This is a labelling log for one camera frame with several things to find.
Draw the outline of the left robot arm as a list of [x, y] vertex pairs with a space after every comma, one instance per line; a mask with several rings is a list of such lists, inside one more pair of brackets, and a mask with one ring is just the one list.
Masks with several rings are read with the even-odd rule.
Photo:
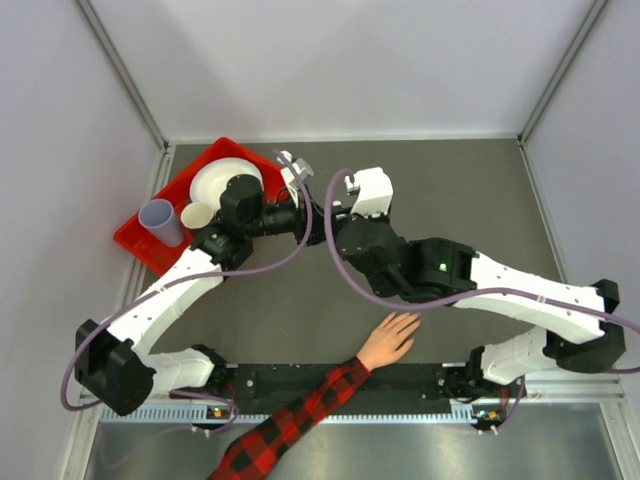
[[292, 233], [308, 245], [314, 203], [302, 176], [286, 181], [289, 196], [265, 202], [261, 181], [248, 174], [229, 178], [216, 204], [194, 200], [181, 223], [195, 231], [192, 243], [154, 284], [119, 312], [77, 330], [75, 352], [63, 380], [75, 380], [120, 416], [155, 395], [199, 390], [216, 396], [226, 387], [224, 361], [206, 346], [154, 353], [153, 346], [200, 297], [230, 277], [246, 275], [242, 264], [253, 239]]

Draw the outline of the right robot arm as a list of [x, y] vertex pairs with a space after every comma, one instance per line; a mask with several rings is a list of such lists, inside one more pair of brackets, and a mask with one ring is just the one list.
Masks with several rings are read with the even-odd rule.
[[464, 364], [442, 368], [440, 391], [450, 398], [476, 400], [554, 368], [605, 373], [626, 351], [613, 281], [567, 285], [444, 238], [408, 241], [382, 213], [326, 204], [323, 227], [339, 273], [375, 304], [408, 311], [473, 309], [530, 324], [523, 334], [473, 349]]

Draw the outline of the red plaid sleeve forearm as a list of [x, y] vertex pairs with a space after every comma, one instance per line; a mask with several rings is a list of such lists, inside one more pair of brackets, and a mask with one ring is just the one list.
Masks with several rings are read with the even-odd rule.
[[234, 440], [209, 477], [213, 480], [266, 478], [305, 434], [345, 405], [370, 376], [371, 372], [356, 357], [332, 368], [313, 390]]

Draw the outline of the mannequin hand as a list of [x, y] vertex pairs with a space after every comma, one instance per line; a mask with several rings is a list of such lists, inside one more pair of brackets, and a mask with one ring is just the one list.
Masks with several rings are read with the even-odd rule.
[[417, 313], [389, 314], [371, 332], [356, 358], [369, 372], [398, 362], [411, 349], [420, 324]]

